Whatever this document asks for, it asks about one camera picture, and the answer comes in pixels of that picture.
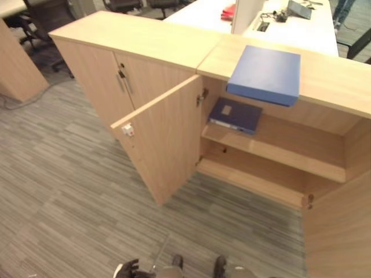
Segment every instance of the laptop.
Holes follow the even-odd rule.
[[[295,1],[290,0],[288,4],[288,15],[300,16],[305,19],[311,19],[312,10]]]

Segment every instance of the white door lock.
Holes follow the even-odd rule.
[[[129,137],[134,136],[134,128],[133,128],[131,123],[128,123],[128,124],[122,126],[121,129],[126,136],[129,136]]]

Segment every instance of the door handle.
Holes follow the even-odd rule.
[[[116,77],[117,77],[117,82],[118,82],[118,84],[119,84],[119,86],[120,86],[120,89],[121,89],[121,91],[123,92],[123,93],[126,93],[126,90],[123,88],[123,86],[122,86],[122,83],[121,83],[121,74],[120,73],[118,73],[117,75],[116,75]]]
[[[134,94],[134,91],[130,85],[128,74],[126,73],[124,64],[120,63],[120,70],[119,70],[120,77],[125,83],[125,86],[129,92],[129,94]]]

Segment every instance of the cable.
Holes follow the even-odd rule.
[[[272,17],[272,15],[273,15],[273,13],[261,13],[261,14],[260,14],[260,19],[261,19],[261,21],[262,21],[263,23],[265,23],[263,18],[264,18],[264,17],[265,17],[265,18],[269,18],[269,17]]]
[[[356,31],[356,30],[357,30],[357,28],[355,28],[355,29],[349,28],[348,26],[346,26],[345,23],[343,23],[343,25],[344,25],[344,27],[345,27],[346,29],[348,29],[348,30],[350,30],[350,31]]]
[[[0,96],[0,98],[3,100],[2,106],[0,106],[0,108],[6,109],[6,110],[17,110],[17,109],[20,109],[20,108],[26,107],[26,106],[28,106],[28,105],[30,105],[30,104],[32,104],[32,103],[35,103],[35,102],[37,102],[38,100],[40,100],[40,99],[43,97],[43,95],[44,95],[46,92],[48,92],[51,88],[53,88],[54,86],[60,85],[60,84],[62,84],[62,83],[71,82],[71,81],[73,81],[73,79],[63,80],[63,81],[59,81],[59,82],[56,82],[56,83],[54,83],[54,84],[51,84],[51,85],[49,85],[49,87],[46,88],[43,92],[39,93],[39,95],[37,96],[37,98],[35,98],[34,100],[31,100],[31,101],[29,101],[29,102],[27,102],[27,103],[20,104],[20,105],[15,106],[15,107],[8,107],[8,106],[7,106],[8,99],[5,98],[4,96]]]

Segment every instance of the wooden cabinet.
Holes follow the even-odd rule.
[[[51,36],[158,204],[199,171],[301,210],[312,278],[371,277],[369,65],[104,12]],[[294,106],[225,92],[246,45],[301,55]],[[219,97],[263,108],[255,135],[208,123]]]
[[[345,132],[353,115],[316,107],[347,119],[337,134],[269,116],[266,107],[249,136],[204,121],[221,94],[220,81],[195,75],[111,126],[155,201],[196,171],[211,175],[303,211],[310,277],[369,277],[371,120]],[[121,130],[128,123],[132,137]]]

